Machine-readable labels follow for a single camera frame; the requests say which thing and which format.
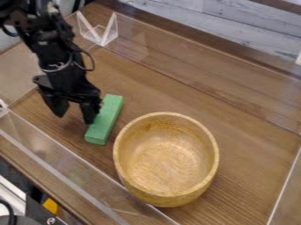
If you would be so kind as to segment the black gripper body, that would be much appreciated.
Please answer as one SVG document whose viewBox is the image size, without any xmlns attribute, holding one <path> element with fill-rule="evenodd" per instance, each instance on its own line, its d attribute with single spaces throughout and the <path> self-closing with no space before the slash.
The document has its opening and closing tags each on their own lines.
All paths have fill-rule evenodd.
<svg viewBox="0 0 301 225">
<path fill-rule="evenodd" d="M 99 105 L 102 102 L 100 90 L 88 81 L 85 71 L 73 64 L 35 76 L 33 83 L 47 105 L 68 105 L 69 102 Z"/>
</svg>

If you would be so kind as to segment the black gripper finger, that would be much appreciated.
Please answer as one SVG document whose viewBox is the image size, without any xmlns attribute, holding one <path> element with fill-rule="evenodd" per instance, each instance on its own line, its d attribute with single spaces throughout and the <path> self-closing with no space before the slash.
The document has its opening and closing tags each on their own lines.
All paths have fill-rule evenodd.
<svg viewBox="0 0 301 225">
<path fill-rule="evenodd" d="M 69 107 L 68 101 L 57 93 L 53 93 L 52 91 L 39 90 L 39 92 L 43 97 L 44 103 L 47 104 L 52 113 L 59 118 L 61 118 L 65 115 L 65 112 Z"/>
<path fill-rule="evenodd" d="M 87 125 L 93 123 L 95 117 L 100 111 L 99 102 L 83 102 L 80 103 L 80 109 L 83 113 L 83 121 Z"/>
</svg>

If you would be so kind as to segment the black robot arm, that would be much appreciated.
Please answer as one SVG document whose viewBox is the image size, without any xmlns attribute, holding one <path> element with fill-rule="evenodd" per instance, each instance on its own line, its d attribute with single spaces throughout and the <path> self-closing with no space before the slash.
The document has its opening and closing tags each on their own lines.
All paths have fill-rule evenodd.
<svg viewBox="0 0 301 225">
<path fill-rule="evenodd" d="M 33 77 L 48 108 L 63 117 L 73 102 L 83 121 L 92 124 L 100 112 L 100 90 L 87 79 L 95 67 L 84 65 L 88 52 L 75 43 L 72 26 L 53 0 L 0 0 L 0 30 L 21 39 L 37 57 L 43 73 Z"/>
</svg>

